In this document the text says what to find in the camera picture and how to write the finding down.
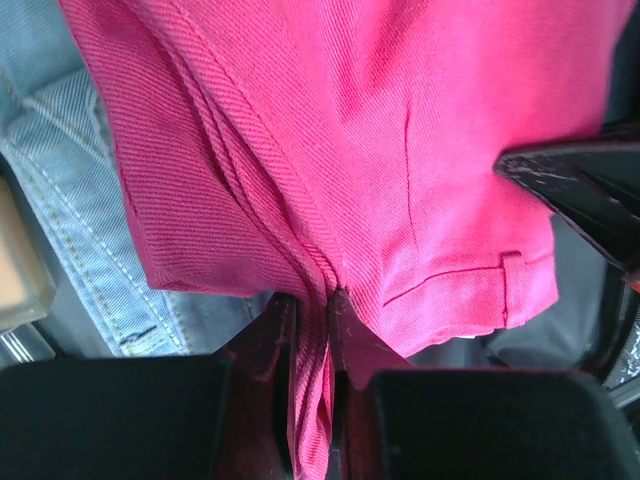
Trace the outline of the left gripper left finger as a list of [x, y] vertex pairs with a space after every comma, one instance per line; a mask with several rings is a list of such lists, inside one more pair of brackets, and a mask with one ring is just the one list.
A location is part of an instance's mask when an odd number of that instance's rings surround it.
[[289, 479], [293, 298], [217, 352], [1, 373], [5, 479]]

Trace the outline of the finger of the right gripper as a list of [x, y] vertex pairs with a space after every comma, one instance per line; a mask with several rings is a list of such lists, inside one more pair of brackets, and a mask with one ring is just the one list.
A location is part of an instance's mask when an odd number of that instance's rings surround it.
[[573, 142], [503, 153], [494, 171], [559, 215], [639, 289], [639, 144]]

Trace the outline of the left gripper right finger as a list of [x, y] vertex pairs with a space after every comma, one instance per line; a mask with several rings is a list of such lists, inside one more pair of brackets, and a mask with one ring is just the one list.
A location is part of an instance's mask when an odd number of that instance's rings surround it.
[[637, 443], [590, 376], [421, 368], [328, 303], [331, 479], [635, 479]]

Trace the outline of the magenta cloth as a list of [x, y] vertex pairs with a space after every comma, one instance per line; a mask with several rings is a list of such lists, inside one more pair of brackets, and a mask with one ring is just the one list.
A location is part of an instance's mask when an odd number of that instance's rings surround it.
[[595, 134], [631, 1], [64, 1], [150, 286], [295, 296], [294, 472], [331, 431], [327, 302], [402, 356], [558, 298], [506, 149]]

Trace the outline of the light blue denim garment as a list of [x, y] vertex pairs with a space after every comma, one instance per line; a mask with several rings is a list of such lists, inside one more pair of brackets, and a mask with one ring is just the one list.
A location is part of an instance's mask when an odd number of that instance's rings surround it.
[[1, 153], [60, 266], [117, 357], [207, 354], [264, 309], [154, 290], [129, 233], [106, 113], [59, 6], [1, 5]]

